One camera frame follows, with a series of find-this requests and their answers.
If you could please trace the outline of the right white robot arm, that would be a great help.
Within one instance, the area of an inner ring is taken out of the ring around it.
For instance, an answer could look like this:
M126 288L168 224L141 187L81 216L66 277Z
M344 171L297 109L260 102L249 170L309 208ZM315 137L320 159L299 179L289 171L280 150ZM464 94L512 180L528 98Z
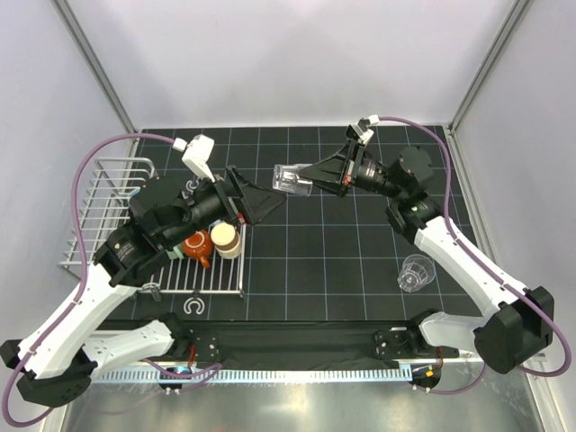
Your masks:
M433 258L475 303L478 317L430 311L412 319L405 345L414 356L452 347L475 352L489 368L506 374L551 345L553 296L507 274L455 226L428 195L434 171L423 148L405 148L385 165L351 139L331 157L300 168L298 175L336 196L356 187L387 197L386 218L393 230Z

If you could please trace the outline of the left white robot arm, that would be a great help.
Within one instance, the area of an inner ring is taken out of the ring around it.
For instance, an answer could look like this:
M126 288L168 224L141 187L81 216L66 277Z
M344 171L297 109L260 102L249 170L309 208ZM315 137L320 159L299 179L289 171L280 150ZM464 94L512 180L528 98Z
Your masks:
M187 356L193 334L173 312L110 342L90 336L193 234L217 221L257 225L284 204L283 193L249 182L234 166L226 171L225 178L200 180L192 193L170 176L144 182L128 200L129 218L97 249L76 289L34 333L1 345L25 401L58 408L115 368L151 357Z

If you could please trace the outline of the orange black ceramic cup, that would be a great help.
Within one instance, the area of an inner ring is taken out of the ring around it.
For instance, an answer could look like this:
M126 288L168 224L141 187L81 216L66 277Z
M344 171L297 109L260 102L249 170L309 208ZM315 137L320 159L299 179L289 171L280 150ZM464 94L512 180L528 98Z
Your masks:
M213 244L210 234L206 230L196 231L191 237L187 238L182 249L184 254L198 261L203 268L209 268L210 258L213 253Z

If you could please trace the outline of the small clear glass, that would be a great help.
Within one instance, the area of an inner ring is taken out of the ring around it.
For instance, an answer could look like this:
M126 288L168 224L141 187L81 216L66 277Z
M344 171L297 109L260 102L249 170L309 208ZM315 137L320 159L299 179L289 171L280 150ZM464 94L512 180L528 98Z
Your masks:
M300 176L300 171L308 166L309 164L276 164L272 179L273 189L287 194L310 196L313 183Z

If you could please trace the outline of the steel tumbler cup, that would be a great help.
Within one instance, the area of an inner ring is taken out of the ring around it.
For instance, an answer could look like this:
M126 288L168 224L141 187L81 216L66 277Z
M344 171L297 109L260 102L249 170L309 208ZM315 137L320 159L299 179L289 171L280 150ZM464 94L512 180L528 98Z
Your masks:
M235 259L241 254L241 236L233 225L221 222L210 232L217 253L224 259Z

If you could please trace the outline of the large clear plastic cup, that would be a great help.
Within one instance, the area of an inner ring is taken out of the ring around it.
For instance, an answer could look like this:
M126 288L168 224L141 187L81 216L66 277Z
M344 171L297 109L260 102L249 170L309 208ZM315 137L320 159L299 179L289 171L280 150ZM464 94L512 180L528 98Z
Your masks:
M436 268L433 260L421 254L407 256L399 271L397 282L407 293L414 293L436 279Z

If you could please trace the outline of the mint green cup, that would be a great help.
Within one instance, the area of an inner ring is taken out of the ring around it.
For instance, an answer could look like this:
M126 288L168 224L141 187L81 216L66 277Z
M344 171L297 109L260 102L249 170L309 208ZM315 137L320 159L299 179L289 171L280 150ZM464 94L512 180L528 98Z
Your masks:
M176 245L171 250L168 250L167 255L170 260L183 260L185 258L181 245Z

